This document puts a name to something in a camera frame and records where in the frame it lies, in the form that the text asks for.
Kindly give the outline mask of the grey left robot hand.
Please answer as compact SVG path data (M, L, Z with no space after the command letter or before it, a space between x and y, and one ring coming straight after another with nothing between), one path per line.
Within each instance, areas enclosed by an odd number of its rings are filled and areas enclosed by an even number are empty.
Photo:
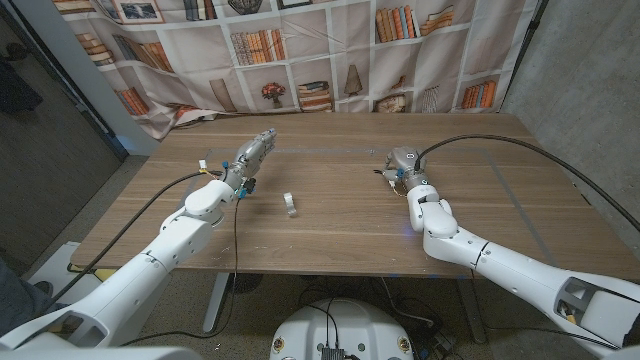
M243 144L229 165L224 182L238 190L245 180L254 177L266 155L275 147L276 136L277 131L271 128Z

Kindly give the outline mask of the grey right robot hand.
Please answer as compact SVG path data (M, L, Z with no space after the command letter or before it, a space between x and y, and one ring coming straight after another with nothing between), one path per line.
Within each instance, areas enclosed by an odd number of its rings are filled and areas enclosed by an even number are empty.
M383 176L392 183L402 184L409 191L414 187L427 185L428 180L420 166L425 165L421 159L419 164L419 152L408 146L396 147L387 154L382 170Z

